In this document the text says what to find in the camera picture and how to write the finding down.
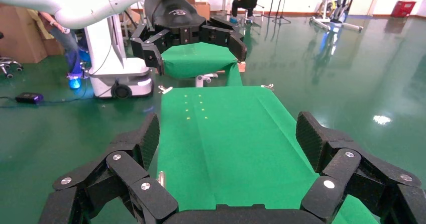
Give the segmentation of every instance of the stool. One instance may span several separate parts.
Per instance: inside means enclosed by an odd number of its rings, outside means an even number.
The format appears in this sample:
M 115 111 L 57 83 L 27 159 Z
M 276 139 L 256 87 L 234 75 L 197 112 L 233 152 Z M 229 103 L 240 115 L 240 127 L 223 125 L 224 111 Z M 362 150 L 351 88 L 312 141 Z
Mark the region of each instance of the stool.
M 244 8 L 244 9 L 246 10 L 246 12 L 244 14 L 244 18 L 241 18 L 239 20 L 239 23 L 240 23 L 241 26 L 245 26 L 246 24 L 252 24 L 253 23 L 253 20 L 250 19 L 250 18 L 248 18 L 248 14 L 249 14 L 249 10 L 253 10 L 254 11 L 255 8 Z M 263 22 L 263 12 L 262 12 L 262 14 L 253 14 L 253 16 L 254 17 L 262 17 L 262 22 Z
M 5 37 L 4 34 L 0 32 L 0 39 L 4 37 Z M 13 58 L 0 56 L 0 69 L 2 70 L 2 72 L 5 74 L 7 78 L 13 78 L 13 74 L 8 73 L 8 69 L 10 69 L 12 64 L 15 64 L 18 66 L 16 70 L 19 72 L 24 69 L 24 67 L 21 64 L 19 64 L 17 61 L 15 61 Z

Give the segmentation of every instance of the purple device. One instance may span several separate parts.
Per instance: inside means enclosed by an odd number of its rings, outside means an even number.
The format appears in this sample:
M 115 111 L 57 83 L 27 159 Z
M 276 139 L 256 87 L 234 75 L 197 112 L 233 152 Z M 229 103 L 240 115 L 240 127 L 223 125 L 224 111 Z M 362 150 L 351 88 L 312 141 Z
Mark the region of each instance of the purple device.
M 43 101 L 43 96 L 39 93 L 23 92 L 15 97 L 16 102 L 38 104 Z

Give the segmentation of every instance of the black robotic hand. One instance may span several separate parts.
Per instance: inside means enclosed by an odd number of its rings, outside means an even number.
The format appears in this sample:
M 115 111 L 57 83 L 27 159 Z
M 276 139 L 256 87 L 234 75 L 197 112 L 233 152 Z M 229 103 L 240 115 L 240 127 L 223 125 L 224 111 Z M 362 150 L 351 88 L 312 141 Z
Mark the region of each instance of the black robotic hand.
M 205 42 L 228 47 L 239 61 L 246 59 L 247 46 L 238 27 L 199 16 L 186 0 L 145 0 L 144 10 L 151 27 L 138 26 L 131 38 L 133 54 L 144 59 L 146 66 L 157 68 L 160 75 L 164 74 L 161 54 L 173 46 Z

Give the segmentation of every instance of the blue shoe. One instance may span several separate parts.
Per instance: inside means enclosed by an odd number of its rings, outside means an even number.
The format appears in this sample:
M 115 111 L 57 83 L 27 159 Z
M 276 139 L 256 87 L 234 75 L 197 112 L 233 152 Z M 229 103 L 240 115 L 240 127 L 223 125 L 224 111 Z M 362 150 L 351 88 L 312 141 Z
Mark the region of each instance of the blue shoe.
M 72 78 L 68 83 L 71 89 L 78 89 L 81 87 L 81 78 Z

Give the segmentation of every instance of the metal clip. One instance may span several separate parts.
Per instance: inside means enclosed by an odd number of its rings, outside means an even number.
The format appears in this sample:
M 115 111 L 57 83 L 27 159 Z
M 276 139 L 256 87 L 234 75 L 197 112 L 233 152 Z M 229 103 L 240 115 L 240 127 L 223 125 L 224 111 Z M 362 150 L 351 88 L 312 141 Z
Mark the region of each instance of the metal clip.
M 162 94 L 166 94 L 166 93 L 168 93 L 168 92 L 170 92 L 172 89 L 173 89 L 173 87 L 170 87 L 170 88 L 165 88 L 164 86 L 162 86 L 162 85 L 160 85 L 160 86 L 158 86 L 158 88 L 161 90 L 161 91 L 159 91 L 158 93 L 162 93 Z
M 274 90 L 274 84 L 273 84 L 273 83 L 271 83 L 271 84 L 270 84 L 270 85 L 268 85 L 268 86 L 266 86 L 266 85 L 261 85 L 261 87 L 267 88 L 267 89 L 269 89 L 269 90 L 271 90 L 271 91 L 273 91 L 273 90 Z

